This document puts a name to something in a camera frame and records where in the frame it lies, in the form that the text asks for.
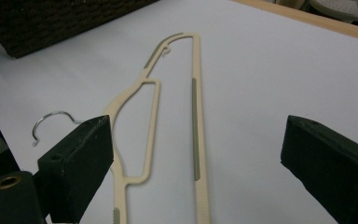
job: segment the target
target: wicker basket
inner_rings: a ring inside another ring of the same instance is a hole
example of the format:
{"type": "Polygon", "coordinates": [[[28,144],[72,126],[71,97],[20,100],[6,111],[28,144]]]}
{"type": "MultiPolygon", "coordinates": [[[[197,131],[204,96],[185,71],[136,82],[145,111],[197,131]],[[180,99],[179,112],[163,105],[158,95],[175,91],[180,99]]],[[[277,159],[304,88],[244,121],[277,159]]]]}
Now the wicker basket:
{"type": "Polygon", "coordinates": [[[0,0],[0,43],[20,58],[157,0],[0,0]]]}

